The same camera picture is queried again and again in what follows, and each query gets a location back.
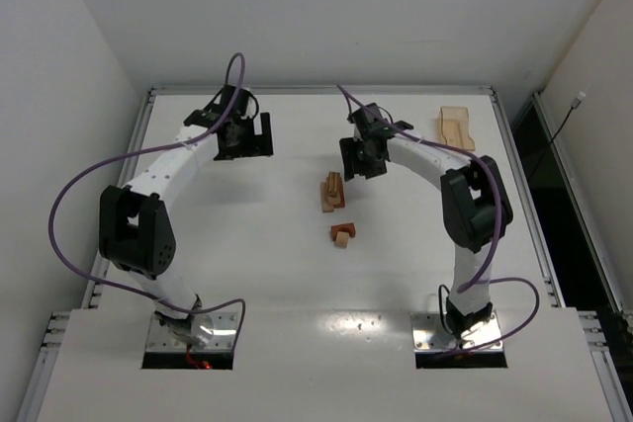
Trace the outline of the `red arch wood block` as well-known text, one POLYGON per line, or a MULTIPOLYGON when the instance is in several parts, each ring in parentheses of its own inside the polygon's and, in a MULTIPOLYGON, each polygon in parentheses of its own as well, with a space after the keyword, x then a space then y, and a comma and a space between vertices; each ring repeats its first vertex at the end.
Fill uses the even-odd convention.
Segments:
POLYGON ((346 233, 350 238, 354 238, 356 236, 355 224, 353 222, 345 222, 333 225, 329 231, 330 238, 335 240, 340 232, 346 233))

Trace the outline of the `plain light wood cube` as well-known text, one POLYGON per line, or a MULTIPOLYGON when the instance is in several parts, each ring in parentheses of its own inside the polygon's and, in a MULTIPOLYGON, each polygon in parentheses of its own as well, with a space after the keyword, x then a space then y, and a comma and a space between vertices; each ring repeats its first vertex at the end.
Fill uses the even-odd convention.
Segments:
POLYGON ((327 201, 332 205, 332 206, 337 206, 341 203, 341 198, 340 195, 337 194, 336 196, 331 196, 328 195, 327 196, 327 201))

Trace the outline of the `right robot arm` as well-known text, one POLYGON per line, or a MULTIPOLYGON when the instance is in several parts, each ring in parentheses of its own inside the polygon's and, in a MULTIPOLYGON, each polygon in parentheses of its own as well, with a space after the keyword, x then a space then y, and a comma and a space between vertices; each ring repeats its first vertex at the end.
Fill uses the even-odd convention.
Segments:
POLYGON ((513 220, 496 162, 430 145, 413 134, 412 125, 388 123, 377 104, 349 111, 347 120, 353 135, 339 141, 346 181, 384 175, 392 163, 439 191, 443 225, 455 246, 453 283, 441 316, 449 333, 462 336, 492 315, 492 260, 513 220))

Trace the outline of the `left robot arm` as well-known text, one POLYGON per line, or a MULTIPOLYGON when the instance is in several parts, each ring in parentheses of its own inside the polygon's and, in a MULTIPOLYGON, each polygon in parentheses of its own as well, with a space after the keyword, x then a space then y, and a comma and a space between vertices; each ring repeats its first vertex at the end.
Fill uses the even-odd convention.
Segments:
POLYGON ((184 120, 173 144, 124 186, 102 192, 99 252, 151 295, 160 324, 181 340, 194 340, 210 333, 211 323, 174 262, 169 210, 207 163, 271 156, 270 116, 251 91, 225 85, 184 120))

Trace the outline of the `striped light wood block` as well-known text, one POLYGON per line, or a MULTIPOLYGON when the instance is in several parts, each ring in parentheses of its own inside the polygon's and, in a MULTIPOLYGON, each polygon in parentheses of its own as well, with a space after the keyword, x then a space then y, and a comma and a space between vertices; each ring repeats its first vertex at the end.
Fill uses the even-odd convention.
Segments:
POLYGON ((326 179, 327 194, 336 196, 341 188, 341 177, 338 172, 329 172, 326 179))

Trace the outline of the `dark red wood block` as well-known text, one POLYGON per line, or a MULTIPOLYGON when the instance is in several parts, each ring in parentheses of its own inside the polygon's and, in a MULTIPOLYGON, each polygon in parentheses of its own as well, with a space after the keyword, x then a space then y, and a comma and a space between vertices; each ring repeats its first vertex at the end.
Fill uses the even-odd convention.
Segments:
POLYGON ((345 207, 345 195, 343 190, 339 190, 335 203, 333 204, 335 209, 343 209, 345 207))

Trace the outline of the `transparent amber plastic bin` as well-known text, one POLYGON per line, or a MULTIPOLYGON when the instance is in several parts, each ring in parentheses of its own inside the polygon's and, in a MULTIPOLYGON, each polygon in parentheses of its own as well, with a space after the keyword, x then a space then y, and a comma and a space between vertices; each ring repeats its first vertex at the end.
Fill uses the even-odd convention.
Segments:
POLYGON ((470 115, 467 108, 441 107, 438 129, 442 143, 471 152, 476 150, 476 143, 470 135, 470 115))

